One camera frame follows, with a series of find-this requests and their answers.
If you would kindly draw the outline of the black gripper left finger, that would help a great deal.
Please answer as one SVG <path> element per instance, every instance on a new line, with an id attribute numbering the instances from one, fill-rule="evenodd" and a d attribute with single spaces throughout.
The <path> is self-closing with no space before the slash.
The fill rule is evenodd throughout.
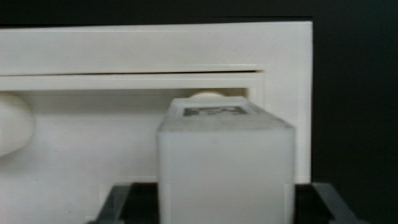
<path id="1" fill-rule="evenodd" d="M 160 224 L 155 183 L 112 187 L 98 217 L 87 224 Z"/>

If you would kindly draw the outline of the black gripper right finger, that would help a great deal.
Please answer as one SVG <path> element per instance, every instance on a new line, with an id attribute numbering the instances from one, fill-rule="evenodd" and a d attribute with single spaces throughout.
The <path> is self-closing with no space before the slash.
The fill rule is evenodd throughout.
<path id="1" fill-rule="evenodd" d="M 356 216 L 331 183 L 295 186 L 293 224 L 370 224 Z"/>

